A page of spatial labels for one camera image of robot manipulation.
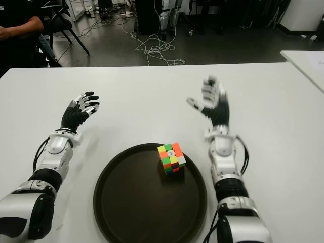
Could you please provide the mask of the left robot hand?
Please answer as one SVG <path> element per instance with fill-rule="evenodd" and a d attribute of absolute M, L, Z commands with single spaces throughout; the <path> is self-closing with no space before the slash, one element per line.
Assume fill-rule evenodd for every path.
<path fill-rule="evenodd" d="M 66 108 L 62 120 L 61 129 L 77 132 L 77 129 L 90 116 L 99 109 L 99 96 L 94 92 L 84 92 L 74 98 Z"/>

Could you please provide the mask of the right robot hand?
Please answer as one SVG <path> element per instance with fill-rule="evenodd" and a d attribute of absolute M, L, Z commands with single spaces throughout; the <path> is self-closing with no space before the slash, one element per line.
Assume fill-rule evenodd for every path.
<path fill-rule="evenodd" d="M 214 76 L 203 80 L 201 88 L 202 98 L 208 104 L 198 102 L 188 97 L 187 104 L 207 117 L 212 125 L 229 125 L 230 109 L 227 92 L 220 81 Z"/>

